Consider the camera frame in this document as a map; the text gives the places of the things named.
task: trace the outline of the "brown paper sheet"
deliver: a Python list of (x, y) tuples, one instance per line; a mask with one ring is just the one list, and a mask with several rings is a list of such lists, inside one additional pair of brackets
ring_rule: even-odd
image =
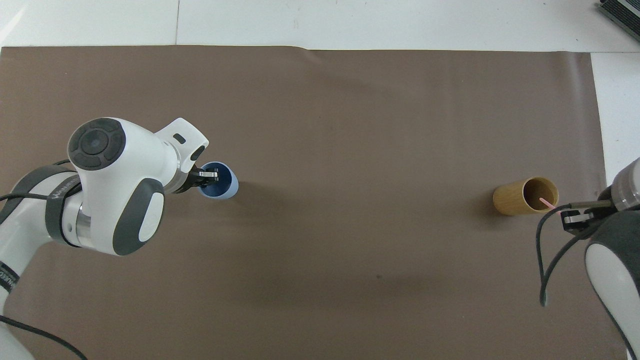
[[(540, 217), (491, 203), (529, 176), (560, 203), (604, 189), (589, 54), (4, 48), (0, 101), (4, 192), (102, 116), (184, 117), (211, 141), (198, 164), (241, 181), (167, 196), (130, 256), (38, 251), (6, 313), (90, 359), (624, 359), (584, 244), (542, 309)], [(549, 223), (547, 263), (568, 239)]]

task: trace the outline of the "cup opening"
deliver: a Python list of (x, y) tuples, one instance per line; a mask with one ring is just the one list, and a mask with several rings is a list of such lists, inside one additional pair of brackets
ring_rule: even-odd
[(540, 177), (534, 177), (527, 181), (522, 189), (522, 195), (527, 205), (538, 211), (547, 209), (540, 198), (549, 201), (554, 206), (558, 201), (556, 187), (549, 180)]

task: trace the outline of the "white tile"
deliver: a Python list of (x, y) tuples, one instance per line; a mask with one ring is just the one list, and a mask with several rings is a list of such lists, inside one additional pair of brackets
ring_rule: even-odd
[(0, 0), (0, 45), (175, 43), (178, 0)]
[(607, 184), (640, 157), (640, 54), (592, 54)]
[(640, 51), (593, 0), (182, 0), (178, 44)]

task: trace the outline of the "black cable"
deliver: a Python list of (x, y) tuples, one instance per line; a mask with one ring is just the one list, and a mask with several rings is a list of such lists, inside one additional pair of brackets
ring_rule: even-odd
[(16, 199), (18, 197), (23, 197), (27, 199), (47, 200), (46, 195), (40, 195), (38, 193), (8, 193), (6, 195), (0, 196), (0, 201), (7, 200), (7, 199)]
[(6, 316), (0, 315), (0, 322), (6, 323), (7, 325), (11, 325), (14, 327), (17, 327), (18, 329), (22, 329), (22, 330), (27, 330), (30, 331), (34, 334), (38, 334), (41, 336), (44, 336), (47, 339), (51, 339), (57, 343), (59, 343), (60, 345), (64, 346), (65, 348), (69, 349), (71, 352), (73, 352), (75, 355), (77, 355), (80, 359), (82, 360), (87, 360), (86, 356), (84, 356), (84, 354), (76, 349), (75, 346), (71, 345), (70, 343), (67, 343), (65, 340), (55, 336), (54, 334), (51, 334), (49, 332), (46, 332), (44, 330), (40, 330), (37, 327), (33, 327), (33, 326), (29, 326), (25, 323), (21, 323), (18, 322), (14, 319), (8, 318)]
[(549, 267), (547, 271), (544, 273), (544, 276), (540, 280), (540, 305), (545, 307), (547, 305), (547, 284), (549, 283), (549, 279), (551, 278), (551, 273), (554, 271), (554, 268), (558, 264), (558, 261), (564, 256), (564, 254), (569, 251), (569, 249), (574, 246), (578, 241), (588, 239), (595, 233), (603, 220), (594, 221), (589, 227), (580, 232), (578, 235), (574, 236), (571, 240), (569, 240), (561, 249), (558, 251), (556, 256), (549, 263)]
[(540, 250), (540, 234), (542, 233), (542, 225), (544, 225), (547, 219), (549, 219), (553, 214), (557, 213), (558, 211), (570, 208), (571, 204), (558, 206), (557, 208), (552, 209), (551, 211), (546, 213), (545, 216), (540, 219), (540, 222), (538, 222), (538, 228), (536, 229), (536, 251), (538, 252), (538, 269), (540, 270), (540, 283), (542, 283), (542, 279), (545, 276), (545, 268), (542, 265), (542, 251)]

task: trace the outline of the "brown tablecloth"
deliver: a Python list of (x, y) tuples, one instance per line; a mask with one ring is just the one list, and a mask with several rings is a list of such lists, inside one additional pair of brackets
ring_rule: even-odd
[[(211, 141), (198, 164), (241, 181), (231, 200), (167, 196), (130, 256), (38, 251), (6, 313), (90, 359), (625, 358), (584, 244), (543, 309), (540, 217), (491, 202), (529, 176), (561, 203), (604, 189), (589, 54), (4, 48), (0, 101), (4, 192), (103, 116), (184, 117)], [(547, 262), (569, 237), (549, 223)]]

